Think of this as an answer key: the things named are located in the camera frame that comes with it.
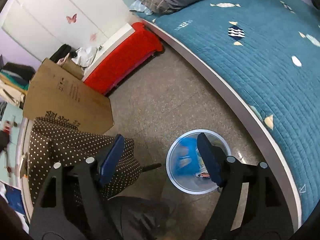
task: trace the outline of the metal bolt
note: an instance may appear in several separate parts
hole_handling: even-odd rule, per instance
[[[227,162],[229,162],[229,163],[234,163],[236,161],[236,158],[235,157],[233,157],[233,156],[228,156],[227,157]]]
[[[86,163],[93,163],[94,162],[94,158],[93,157],[86,158],[85,162]]]
[[[268,164],[262,162],[262,163],[260,163],[260,167],[263,169],[266,169],[266,168],[268,168]]]
[[[53,167],[54,167],[55,169],[58,169],[58,168],[61,167],[61,163],[55,163],[55,164],[53,165]]]

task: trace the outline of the white wardrobe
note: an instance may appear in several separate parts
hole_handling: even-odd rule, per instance
[[[14,0],[2,29],[42,61],[65,43],[99,47],[129,15],[122,0]]]

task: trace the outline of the gray floor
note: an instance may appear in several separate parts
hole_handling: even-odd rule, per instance
[[[110,96],[115,125],[106,134],[121,133],[135,140],[135,157],[142,165],[165,163],[171,144],[183,133],[208,129],[220,134],[232,155],[248,164],[263,157],[241,122],[206,82],[172,48],[152,59],[123,82]],[[136,183],[121,195],[159,199],[167,181],[165,165],[141,174]],[[246,200],[243,187],[234,228],[241,224]],[[177,224],[165,239],[196,240],[200,237],[218,201],[219,193],[189,195],[172,188],[172,197],[182,201]]]

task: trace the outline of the purple wall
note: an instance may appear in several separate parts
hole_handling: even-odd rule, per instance
[[[35,70],[39,68],[41,62],[16,43],[7,33],[0,28],[0,54],[4,63],[13,62],[17,64],[29,65]]]

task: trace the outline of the polka dot chair cover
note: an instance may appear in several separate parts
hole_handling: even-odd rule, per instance
[[[36,118],[30,134],[28,154],[32,203],[35,204],[41,186],[54,163],[60,162],[64,167],[76,165],[87,157],[96,155],[113,140],[112,136],[80,132],[71,123],[48,117]],[[133,156],[133,139],[126,138],[124,145],[124,153],[116,166],[116,172],[111,182],[101,191],[104,198],[113,197],[132,185],[142,172],[142,167]]]

